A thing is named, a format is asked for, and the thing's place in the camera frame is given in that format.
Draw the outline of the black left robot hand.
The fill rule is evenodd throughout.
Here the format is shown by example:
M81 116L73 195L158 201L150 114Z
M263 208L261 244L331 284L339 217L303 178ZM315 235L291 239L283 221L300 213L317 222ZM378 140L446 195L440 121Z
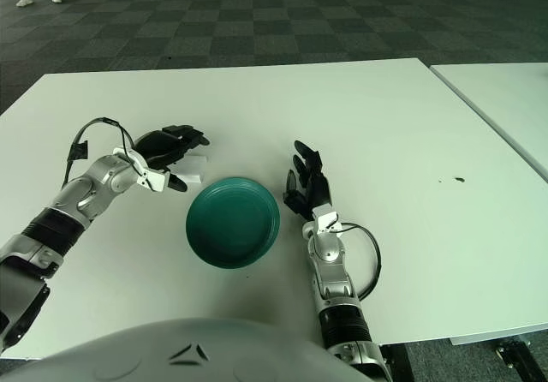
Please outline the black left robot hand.
M170 125L141 136L134 143L134 150L149 169L168 171L187 151L209 144L204 133L190 125Z

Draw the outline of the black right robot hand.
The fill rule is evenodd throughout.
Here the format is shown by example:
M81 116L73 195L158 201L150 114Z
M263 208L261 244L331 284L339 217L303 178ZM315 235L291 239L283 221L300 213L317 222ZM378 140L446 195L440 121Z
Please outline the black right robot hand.
M331 205L331 191L322 169L323 163L318 151L296 140L296 154L293 155L295 171L289 170L286 177L284 204L306 221L313 221L313 210L326 204Z

